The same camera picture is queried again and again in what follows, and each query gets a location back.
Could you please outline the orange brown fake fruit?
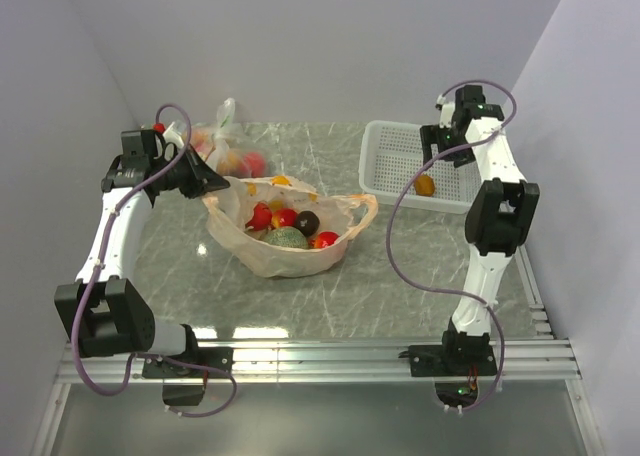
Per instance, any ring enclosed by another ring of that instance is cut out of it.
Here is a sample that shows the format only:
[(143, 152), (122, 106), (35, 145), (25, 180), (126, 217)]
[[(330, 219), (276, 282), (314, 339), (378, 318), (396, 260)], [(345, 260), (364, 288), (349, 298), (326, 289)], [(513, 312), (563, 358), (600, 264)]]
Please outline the orange brown fake fruit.
[(423, 197), (433, 197), (436, 192), (435, 182), (428, 174), (421, 174), (414, 183), (415, 194)]

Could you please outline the beige plastic bag orange prints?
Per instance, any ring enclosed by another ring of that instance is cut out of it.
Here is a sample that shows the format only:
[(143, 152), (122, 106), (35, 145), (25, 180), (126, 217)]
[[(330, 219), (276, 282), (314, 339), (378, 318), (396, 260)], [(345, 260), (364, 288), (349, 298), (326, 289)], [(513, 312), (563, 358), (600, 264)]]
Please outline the beige plastic bag orange prints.
[[(330, 269), (344, 256), (349, 242), (368, 228), (378, 213), (371, 194), (323, 196), (313, 186), (292, 176), (228, 179), (228, 189), (202, 198), (208, 210), (207, 230), (253, 274), (263, 277), (301, 278)], [(320, 231), (332, 231), (337, 241), (323, 249), (278, 247), (245, 228), (258, 203), (273, 200), (319, 217)]]

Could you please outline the white perforated plastic basket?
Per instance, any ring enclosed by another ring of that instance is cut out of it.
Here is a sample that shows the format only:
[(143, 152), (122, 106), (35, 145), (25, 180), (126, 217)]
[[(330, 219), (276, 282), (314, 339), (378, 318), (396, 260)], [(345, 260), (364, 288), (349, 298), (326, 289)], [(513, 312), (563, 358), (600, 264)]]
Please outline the white perforated plastic basket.
[[(364, 129), (359, 184), (381, 204), (393, 205), (400, 191), (423, 165), (420, 127), (410, 123), (371, 121)], [(427, 174), (435, 183), (432, 196), (418, 196), (410, 189), (401, 205), (413, 209), (464, 214), (481, 186), (476, 163), (456, 168), (438, 161)]]

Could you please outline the red fake apple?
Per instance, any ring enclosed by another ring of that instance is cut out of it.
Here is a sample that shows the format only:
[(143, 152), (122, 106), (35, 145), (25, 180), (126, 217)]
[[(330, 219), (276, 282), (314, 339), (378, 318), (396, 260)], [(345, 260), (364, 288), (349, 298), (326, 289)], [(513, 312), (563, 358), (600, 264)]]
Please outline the red fake apple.
[(325, 249), (332, 246), (340, 235), (332, 231), (323, 231), (318, 233), (311, 241), (311, 249)]
[(293, 227), (298, 213), (291, 208), (281, 208), (272, 212), (271, 226), (273, 229)]
[(245, 228), (251, 231), (263, 231), (270, 227), (271, 221), (271, 208), (267, 203), (259, 202), (254, 206), (252, 217), (245, 224)]

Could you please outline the green netted fake melon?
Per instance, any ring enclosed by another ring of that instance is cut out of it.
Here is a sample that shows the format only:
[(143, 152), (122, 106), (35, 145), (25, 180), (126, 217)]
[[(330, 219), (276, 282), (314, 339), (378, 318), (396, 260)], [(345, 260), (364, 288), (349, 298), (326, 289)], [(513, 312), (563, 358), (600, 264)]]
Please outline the green netted fake melon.
[(309, 248), (309, 242), (304, 234), (291, 226), (285, 226), (269, 231), (262, 238), (262, 241), (266, 244), (281, 248), (302, 250)]

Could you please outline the dark brown fake fruit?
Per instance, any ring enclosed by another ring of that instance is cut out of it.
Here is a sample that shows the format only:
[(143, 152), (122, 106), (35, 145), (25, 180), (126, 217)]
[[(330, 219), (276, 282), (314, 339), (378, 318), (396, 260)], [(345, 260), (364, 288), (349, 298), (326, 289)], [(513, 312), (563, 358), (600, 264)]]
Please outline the dark brown fake fruit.
[(318, 216), (309, 210), (301, 211), (297, 214), (293, 227), (300, 231), (306, 238), (313, 236), (319, 229), (320, 220)]

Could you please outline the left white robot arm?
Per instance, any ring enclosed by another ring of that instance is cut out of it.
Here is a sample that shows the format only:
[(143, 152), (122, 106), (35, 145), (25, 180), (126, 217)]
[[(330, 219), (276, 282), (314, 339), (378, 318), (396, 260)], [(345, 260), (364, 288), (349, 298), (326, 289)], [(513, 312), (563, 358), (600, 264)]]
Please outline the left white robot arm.
[(54, 304), (81, 358), (126, 353), (166, 355), (177, 377), (201, 366), (186, 325), (159, 321), (132, 282), (144, 226), (157, 196), (179, 191), (196, 199), (230, 183), (193, 149), (166, 159), (170, 143), (153, 129), (125, 131), (122, 153), (101, 182), (102, 211), (90, 254), (75, 281), (56, 289)]

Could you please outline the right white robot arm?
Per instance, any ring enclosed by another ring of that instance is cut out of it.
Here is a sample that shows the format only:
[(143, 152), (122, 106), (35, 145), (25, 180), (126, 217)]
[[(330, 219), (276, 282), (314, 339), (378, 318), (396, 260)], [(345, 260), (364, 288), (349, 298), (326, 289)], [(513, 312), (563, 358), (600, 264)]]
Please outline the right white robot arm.
[(420, 129), (423, 162), (456, 168), (476, 164), (480, 186), (465, 219), (470, 260), (463, 294), (442, 341), (410, 348), (415, 376), (494, 376), (490, 345), (496, 328), (492, 306), (506, 267), (528, 236), (540, 197), (510, 149), (505, 128), (511, 117), (486, 100), (480, 81), (463, 82), (448, 101), (440, 95), (440, 121)]

